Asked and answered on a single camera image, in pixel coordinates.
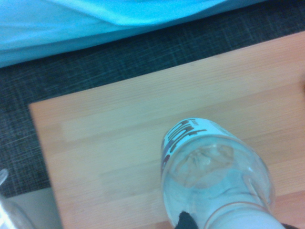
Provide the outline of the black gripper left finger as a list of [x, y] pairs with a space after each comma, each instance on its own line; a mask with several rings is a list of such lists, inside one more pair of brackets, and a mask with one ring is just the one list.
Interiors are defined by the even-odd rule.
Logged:
[[198, 229], [198, 226], [188, 212], [182, 211], [179, 215], [179, 221], [175, 226], [175, 229]]

